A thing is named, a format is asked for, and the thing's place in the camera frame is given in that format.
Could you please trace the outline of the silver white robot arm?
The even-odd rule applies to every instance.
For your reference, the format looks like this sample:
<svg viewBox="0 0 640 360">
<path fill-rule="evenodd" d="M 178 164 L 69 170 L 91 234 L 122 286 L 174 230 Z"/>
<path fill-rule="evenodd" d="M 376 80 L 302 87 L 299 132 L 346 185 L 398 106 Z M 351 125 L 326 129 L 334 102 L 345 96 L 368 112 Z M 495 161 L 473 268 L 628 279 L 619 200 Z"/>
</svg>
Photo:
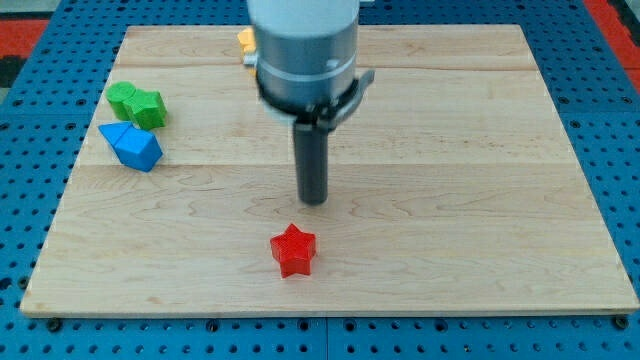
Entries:
<svg viewBox="0 0 640 360">
<path fill-rule="evenodd" d="M 247 6 L 261 97 L 303 126 L 335 130 L 375 76 L 356 75 L 359 0 L 248 0 Z"/>
</svg>

